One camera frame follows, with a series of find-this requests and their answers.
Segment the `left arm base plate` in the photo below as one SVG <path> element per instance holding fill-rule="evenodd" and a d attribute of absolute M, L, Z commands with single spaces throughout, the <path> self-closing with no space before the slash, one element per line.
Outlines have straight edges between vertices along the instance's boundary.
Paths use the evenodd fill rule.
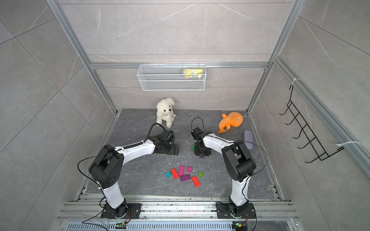
<path fill-rule="evenodd" d="M 100 218 L 107 219 L 139 219 L 142 204 L 123 204 L 116 209 L 113 209 L 109 204 L 104 205 L 103 212 Z"/>

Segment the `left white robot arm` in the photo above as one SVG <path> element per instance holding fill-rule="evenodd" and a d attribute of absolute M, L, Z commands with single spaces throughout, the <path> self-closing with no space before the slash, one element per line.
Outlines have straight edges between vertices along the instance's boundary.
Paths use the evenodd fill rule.
<path fill-rule="evenodd" d="M 89 167 L 89 173 L 106 199 L 102 218 L 128 217 L 129 206 L 118 184 L 121 169 L 127 162 L 151 154 L 177 156 L 179 146 L 173 142 L 160 141 L 155 137 L 127 147 L 113 147 L 110 144 L 103 146 Z"/>

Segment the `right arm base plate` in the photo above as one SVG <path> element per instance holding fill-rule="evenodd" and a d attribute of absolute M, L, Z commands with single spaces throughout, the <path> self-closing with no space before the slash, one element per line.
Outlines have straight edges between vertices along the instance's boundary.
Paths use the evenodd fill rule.
<path fill-rule="evenodd" d="M 247 201 L 242 206 L 236 206 L 233 202 L 222 203 L 216 202 L 216 213 L 218 219 L 254 219 L 257 217 L 256 210 L 251 201 Z"/>

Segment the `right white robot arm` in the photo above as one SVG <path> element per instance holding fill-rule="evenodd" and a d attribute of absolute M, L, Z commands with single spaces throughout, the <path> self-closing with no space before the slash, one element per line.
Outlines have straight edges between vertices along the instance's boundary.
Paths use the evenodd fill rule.
<path fill-rule="evenodd" d="M 227 173 L 232 179 L 232 191 L 228 207 L 220 208 L 225 216 L 256 218 L 254 205 L 247 197 L 249 181 L 256 163 L 243 141 L 229 141 L 213 133 L 192 132 L 195 154 L 207 156 L 211 150 L 222 154 Z"/>

